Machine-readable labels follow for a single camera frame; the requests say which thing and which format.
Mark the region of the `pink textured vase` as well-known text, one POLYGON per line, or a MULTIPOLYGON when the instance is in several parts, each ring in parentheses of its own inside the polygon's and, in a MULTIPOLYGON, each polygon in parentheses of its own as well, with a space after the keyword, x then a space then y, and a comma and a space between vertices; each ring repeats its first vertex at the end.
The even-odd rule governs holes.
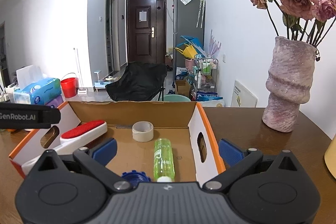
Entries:
POLYGON ((266 89, 270 92, 262 121, 269 128, 292 132, 299 107, 310 100, 317 49, 306 42, 275 37, 266 89))

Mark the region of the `white tape roll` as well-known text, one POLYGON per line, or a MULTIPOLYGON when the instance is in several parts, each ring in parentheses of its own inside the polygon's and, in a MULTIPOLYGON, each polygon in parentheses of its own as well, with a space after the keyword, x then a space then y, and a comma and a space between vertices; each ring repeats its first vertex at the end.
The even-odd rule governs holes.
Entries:
POLYGON ((147 121, 136 122, 132 126, 132 137, 137 142, 149 142, 154 138, 154 126, 147 121))

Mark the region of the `red white lint brush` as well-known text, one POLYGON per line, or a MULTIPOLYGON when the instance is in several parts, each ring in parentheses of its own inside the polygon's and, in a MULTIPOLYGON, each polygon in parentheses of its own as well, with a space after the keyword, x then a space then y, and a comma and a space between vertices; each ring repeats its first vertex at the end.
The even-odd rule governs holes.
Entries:
POLYGON ((42 153, 48 149, 58 155, 72 154, 75 150, 88 145, 107 132, 105 121, 96 120, 80 124, 79 122, 66 122, 53 124, 49 129, 31 131, 24 138, 23 145, 17 154, 18 170, 25 177, 38 161, 42 153))

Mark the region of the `white blue capped bottle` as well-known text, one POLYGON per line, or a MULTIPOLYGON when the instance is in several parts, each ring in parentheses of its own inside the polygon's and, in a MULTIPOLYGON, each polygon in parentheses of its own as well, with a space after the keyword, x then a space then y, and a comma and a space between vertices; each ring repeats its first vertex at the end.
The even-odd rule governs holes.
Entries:
POLYGON ((147 176, 145 172, 138 172, 136 170, 124 172, 121 177, 128 181, 134 188, 136 188, 140 182, 151 182, 151 178, 147 176))

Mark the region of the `small cardboard box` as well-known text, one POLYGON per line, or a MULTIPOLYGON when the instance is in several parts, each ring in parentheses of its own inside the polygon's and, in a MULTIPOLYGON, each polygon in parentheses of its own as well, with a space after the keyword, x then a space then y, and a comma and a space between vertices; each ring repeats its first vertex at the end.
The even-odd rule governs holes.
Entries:
POLYGON ((175 93, 181 96, 189 97, 190 96, 191 86, 188 80, 176 80, 175 81, 175 93))

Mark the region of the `metal storage rack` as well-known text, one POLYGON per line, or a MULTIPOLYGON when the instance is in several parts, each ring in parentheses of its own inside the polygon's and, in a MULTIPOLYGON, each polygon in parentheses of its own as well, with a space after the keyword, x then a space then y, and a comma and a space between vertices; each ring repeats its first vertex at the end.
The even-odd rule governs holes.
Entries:
POLYGON ((217 96, 218 59, 196 58, 194 60, 192 90, 194 100, 204 101, 206 97, 217 96))

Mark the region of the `white board on floor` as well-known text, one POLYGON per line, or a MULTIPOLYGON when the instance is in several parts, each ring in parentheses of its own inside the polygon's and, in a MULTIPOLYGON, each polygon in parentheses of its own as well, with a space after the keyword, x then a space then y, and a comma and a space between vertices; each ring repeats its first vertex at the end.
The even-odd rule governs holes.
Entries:
POLYGON ((231 107, 256 107, 255 97, 244 85, 235 80, 232 93, 231 107))

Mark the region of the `teal plastic basin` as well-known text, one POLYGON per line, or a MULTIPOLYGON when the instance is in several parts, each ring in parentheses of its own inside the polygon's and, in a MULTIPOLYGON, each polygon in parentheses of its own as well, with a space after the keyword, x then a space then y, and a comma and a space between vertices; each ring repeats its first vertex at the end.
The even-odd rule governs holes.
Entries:
POLYGON ((164 102, 190 102, 190 98, 179 94, 166 94, 163 97, 164 102))

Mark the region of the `dark brown door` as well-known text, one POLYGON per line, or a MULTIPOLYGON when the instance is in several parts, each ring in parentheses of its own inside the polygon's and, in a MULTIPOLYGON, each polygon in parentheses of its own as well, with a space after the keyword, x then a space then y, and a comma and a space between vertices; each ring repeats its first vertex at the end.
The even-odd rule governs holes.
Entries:
POLYGON ((166 29, 166 0, 126 0, 128 61, 163 64, 166 29))

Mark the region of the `yellow thermos bottle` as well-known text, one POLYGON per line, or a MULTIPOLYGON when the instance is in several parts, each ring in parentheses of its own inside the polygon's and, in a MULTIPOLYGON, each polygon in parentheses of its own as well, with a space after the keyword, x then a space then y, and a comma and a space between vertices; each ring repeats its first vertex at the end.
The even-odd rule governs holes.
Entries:
POLYGON ((329 172, 336 178, 336 135, 325 152, 324 160, 329 172))

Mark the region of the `orange red cardboard box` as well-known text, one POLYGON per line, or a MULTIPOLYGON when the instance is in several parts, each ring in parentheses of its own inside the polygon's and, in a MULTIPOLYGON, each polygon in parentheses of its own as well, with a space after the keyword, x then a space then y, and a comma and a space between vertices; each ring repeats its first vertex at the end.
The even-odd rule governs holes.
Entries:
POLYGON ((116 174, 131 170, 154 177, 154 142, 169 139, 173 149, 175 181, 197 181, 203 185, 226 170, 209 119, 196 102, 64 102, 58 109, 57 124, 63 134, 81 124, 102 120, 106 130, 85 142, 94 147, 101 141, 114 138, 116 156, 106 165, 116 174), (153 140, 133 139, 132 127, 137 122, 150 122, 154 127, 153 140))

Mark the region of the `red bucket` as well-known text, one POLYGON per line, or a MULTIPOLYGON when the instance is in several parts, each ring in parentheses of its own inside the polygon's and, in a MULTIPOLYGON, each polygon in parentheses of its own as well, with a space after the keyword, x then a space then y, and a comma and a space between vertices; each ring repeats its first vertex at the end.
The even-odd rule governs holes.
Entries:
POLYGON ((77 95, 78 78, 75 73, 71 72, 63 76, 60 85, 65 98, 72 98, 77 95))

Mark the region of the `blue tissue pack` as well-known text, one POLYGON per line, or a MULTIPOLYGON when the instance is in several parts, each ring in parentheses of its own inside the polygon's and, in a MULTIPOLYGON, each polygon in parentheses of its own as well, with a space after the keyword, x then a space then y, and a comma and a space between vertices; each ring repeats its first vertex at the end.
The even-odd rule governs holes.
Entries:
POLYGON ((30 65, 16 71, 18 89, 13 92, 15 103, 45 105, 60 96, 60 80, 44 77, 39 66, 30 65))

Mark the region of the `purple tissue pack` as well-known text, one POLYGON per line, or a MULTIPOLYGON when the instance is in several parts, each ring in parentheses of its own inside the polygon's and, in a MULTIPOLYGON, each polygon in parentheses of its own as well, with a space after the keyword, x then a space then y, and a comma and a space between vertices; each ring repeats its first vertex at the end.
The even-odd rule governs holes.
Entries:
POLYGON ((63 98, 61 95, 57 96, 56 98, 50 100, 50 102, 46 103, 46 106, 51 108, 58 108, 63 103, 63 98))

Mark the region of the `green plastic bottle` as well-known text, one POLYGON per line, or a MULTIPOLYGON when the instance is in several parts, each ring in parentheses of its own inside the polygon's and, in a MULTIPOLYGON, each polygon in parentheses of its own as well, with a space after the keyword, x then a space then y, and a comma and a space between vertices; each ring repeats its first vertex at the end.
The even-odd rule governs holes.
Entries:
POLYGON ((160 138, 154 143, 153 176, 156 182, 173 182, 175 179, 173 150, 169 139, 160 138))

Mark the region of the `grey refrigerator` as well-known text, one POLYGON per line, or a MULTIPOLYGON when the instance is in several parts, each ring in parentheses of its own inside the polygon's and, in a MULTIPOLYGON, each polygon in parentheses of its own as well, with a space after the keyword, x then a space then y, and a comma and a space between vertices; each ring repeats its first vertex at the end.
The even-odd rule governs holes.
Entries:
POLYGON ((185 58, 175 50, 176 47, 183 50, 187 41, 182 36, 198 38, 203 46, 204 28, 201 28, 201 19, 197 27, 199 5, 201 0, 174 0, 173 8, 173 72, 185 68, 185 58))

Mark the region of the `black folding chair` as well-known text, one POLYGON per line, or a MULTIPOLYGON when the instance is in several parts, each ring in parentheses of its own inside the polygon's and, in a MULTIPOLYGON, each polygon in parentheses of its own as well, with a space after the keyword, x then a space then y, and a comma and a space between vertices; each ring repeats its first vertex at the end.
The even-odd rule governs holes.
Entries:
POLYGON ((167 76, 165 64, 129 63, 121 78, 105 86, 109 97, 115 101, 151 101, 164 91, 167 76))

